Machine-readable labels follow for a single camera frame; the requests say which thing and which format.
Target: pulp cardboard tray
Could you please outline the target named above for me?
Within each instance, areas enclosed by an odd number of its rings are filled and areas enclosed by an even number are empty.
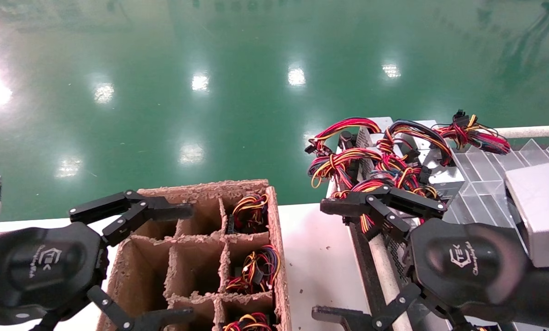
[[[219,331],[223,323],[253,312],[276,314],[277,331],[292,331],[287,273],[274,187],[267,180],[226,181],[139,190],[170,203],[193,203],[190,220],[147,222],[119,245],[108,293],[132,318],[163,308],[190,306],[195,320],[169,331]],[[249,193],[268,196],[268,232],[226,234],[228,214]],[[254,295],[226,293],[232,264],[271,244],[280,253],[280,272],[272,291]],[[104,315],[96,331],[114,331]]]

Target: wire connector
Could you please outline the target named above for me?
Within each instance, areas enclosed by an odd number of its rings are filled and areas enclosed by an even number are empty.
[[[305,148],[305,153],[312,154],[314,151],[316,151],[316,147],[314,145],[308,145]]]
[[[264,278],[264,273],[260,269],[256,269],[256,272],[254,273],[254,276],[252,277],[252,283],[256,285],[260,285],[260,282],[262,281],[262,278]]]
[[[414,163],[418,161],[418,157],[419,155],[421,155],[421,153],[414,148],[410,149],[409,152],[407,152],[405,155],[407,155],[407,159],[405,159],[407,163]]]
[[[459,109],[456,114],[452,117],[453,122],[460,126],[461,128],[467,128],[470,124],[470,117],[466,115],[466,112],[462,109]]]
[[[423,165],[421,167],[421,172],[419,173],[419,178],[417,179],[420,184],[428,185],[430,183],[431,169]]]
[[[234,218],[235,218],[235,216],[233,216],[233,215],[228,216],[226,234],[234,234],[236,232],[235,231],[236,221],[235,221]]]

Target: white table surface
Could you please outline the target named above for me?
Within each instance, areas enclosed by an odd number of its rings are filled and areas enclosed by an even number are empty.
[[[278,213],[287,262],[293,331],[298,331],[299,327],[301,331],[343,330],[340,325],[312,319],[311,308],[316,305],[362,310],[369,314],[354,246],[341,217],[323,214],[319,204],[282,205],[278,207]],[[100,233],[115,218],[107,218],[91,227]],[[2,222],[0,231],[62,228],[68,224],[68,218]],[[116,253],[116,247],[109,249],[110,266]],[[106,281],[102,288],[107,288]],[[100,311],[91,303],[74,318],[58,324],[56,331],[94,331],[99,316]],[[33,320],[0,326],[0,331],[28,331],[37,323]]]

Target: black plastic connector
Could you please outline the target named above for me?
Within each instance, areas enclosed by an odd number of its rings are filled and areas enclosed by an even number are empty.
[[[252,277],[252,283],[256,285],[260,285],[260,281],[262,281],[262,278],[264,277],[264,273],[256,268],[257,270],[254,272],[254,276]]]
[[[470,124],[470,117],[466,115],[466,112],[459,109],[453,116],[453,122],[461,128],[466,128]]]
[[[377,235],[381,233],[381,229],[378,226],[371,226],[368,231],[364,233],[366,240],[371,241]]]
[[[314,145],[308,145],[305,148],[305,153],[311,154],[316,150],[316,147]]]
[[[421,153],[417,149],[410,149],[405,155],[407,155],[407,163],[417,162],[417,158]]]
[[[232,270],[232,276],[233,277],[241,277],[241,273],[243,271],[242,267],[234,267]]]
[[[431,169],[425,165],[421,167],[421,172],[419,173],[419,178],[417,180],[420,184],[428,185],[430,183]]]
[[[236,225],[236,222],[234,221],[234,216],[229,215],[227,218],[227,229],[226,234],[234,234],[236,232],[234,226]]]

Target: cable bundle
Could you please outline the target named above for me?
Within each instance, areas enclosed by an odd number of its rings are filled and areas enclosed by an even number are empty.
[[[483,126],[477,120],[476,115],[468,117],[464,111],[459,109],[452,117],[452,124],[434,130],[443,138],[454,140],[457,149],[471,144],[486,152],[508,154],[511,151],[511,146],[507,139],[499,135],[497,130]]]
[[[268,213],[268,196],[266,194],[249,194],[243,197],[232,212],[234,229],[241,233],[264,231]]]
[[[278,251],[272,245],[262,246],[245,258],[241,276],[230,278],[226,291],[246,295],[270,291],[279,271]]]
[[[346,168],[350,165],[350,162],[360,159],[380,161],[381,156],[370,149],[351,148],[339,154],[317,157],[307,170],[307,174],[311,177],[311,186],[317,188],[324,178],[337,177],[348,188],[352,188],[352,181],[346,174]],[[316,178],[318,179],[317,185],[314,184]]]
[[[381,149],[383,153],[388,153],[388,151],[390,151],[390,153],[393,153],[392,148],[396,141],[394,136],[400,133],[429,141],[438,149],[440,149],[440,152],[442,153],[442,160],[440,162],[441,165],[447,166],[450,163],[450,160],[452,159],[452,152],[444,138],[427,126],[413,121],[396,120],[391,126],[386,129],[384,138],[379,143],[378,148]]]
[[[350,117],[349,119],[335,123],[329,128],[323,130],[320,134],[317,134],[314,138],[309,139],[312,147],[308,147],[305,151],[308,153],[316,151],[318,156],[333,154],[333,151],[329,147],[325,146],[325,140],[347,128],[361,126],[367,128],[368,132],[371,134],[381,132],[379,126],[370,119],[366,119],[364,117]]]
[[[272,331],[265,314],[253,313],[243,315],[238,321],[223,327],[223,331]]]

